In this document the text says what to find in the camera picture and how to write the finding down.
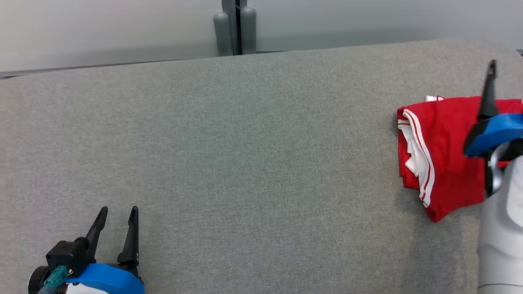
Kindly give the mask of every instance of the red shorts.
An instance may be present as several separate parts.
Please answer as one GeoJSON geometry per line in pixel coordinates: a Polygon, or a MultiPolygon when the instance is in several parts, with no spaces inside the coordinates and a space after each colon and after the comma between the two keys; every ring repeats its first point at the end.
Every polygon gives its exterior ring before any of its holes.
{"type": "MultiPolygon", "coordinates": [[[[449,98],[397,110],[403,186],[419,189],[419,198],[433,222],[455,209],[483,201],[483,159],[463,154],[480,99],[449,98]]],[[[500,113],[523,113],[520,99],[496,100],[496,105],[500,113]]]]}

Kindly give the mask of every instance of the red cloth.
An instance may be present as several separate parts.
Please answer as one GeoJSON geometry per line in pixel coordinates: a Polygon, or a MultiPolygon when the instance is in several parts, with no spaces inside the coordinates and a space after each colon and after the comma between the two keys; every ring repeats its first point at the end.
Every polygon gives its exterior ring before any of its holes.
{"type": "MultiPolygon", "coordinates": [[[[483,159],[463,155],[467,134],[476,122],[480,97],[449,98],[398,109],[398,127],[410,125],[423,156],[424,173],[416,177],[405,163],[411,157],[400,130],[398,154],[403,186],[419,189],[425,211],[433,222],[450,212],[484,199],[483,159]]],[[[523,113],[520,99],[496,100],[501,113],[523,113]]]]}

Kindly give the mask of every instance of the gray cushion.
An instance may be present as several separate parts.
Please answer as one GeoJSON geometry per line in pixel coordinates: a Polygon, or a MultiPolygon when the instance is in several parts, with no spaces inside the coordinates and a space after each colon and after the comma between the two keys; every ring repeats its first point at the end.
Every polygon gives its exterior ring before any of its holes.
{"type": "Polygon", "coordinates": [[[444,40],[67,70],[0,81],[4,293],[59,240],[113,263],[140,208],[148,293],[473,293],[481,206],[439,223],[398,176],[396,109],[470,96],[498,59],[444,40]]]}

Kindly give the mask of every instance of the teal connector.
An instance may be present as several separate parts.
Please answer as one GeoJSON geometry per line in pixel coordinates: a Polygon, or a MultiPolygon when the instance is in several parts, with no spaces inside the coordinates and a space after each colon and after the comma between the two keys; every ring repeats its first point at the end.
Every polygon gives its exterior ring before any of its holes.
{"type": "Polygon", "coordinates": [[[68,278],[67,274],[67,268],[63,265],[58,266],[47,278],[45,282],[43,282],[44,288],[51,288],[53,289],[53,292],[58,288],[61,284],[65,282],[68,278]]]}

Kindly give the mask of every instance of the white wall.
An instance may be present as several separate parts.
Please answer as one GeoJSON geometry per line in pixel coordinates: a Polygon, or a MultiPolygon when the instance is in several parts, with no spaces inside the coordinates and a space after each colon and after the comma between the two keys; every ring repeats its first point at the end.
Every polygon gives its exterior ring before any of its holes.
{"type": "Polygon", "coordinates": [[[0,0],[0,73],[216,56],[220,0],[0,0]]]}
{"type": "MultiPolygon", "coordinates": [[[[482,38],[523,49],[523,0],[247,0],[258,51],[482,38]]],[[[221,0],[0,0],[0,76],[216,56],[221,0]]]]}
{"type": "Polygon", "coordinates": [[[523,0],[247,2],[256,9],[258,51],[440,38],[480,38],[523,49],[523,0]]]}

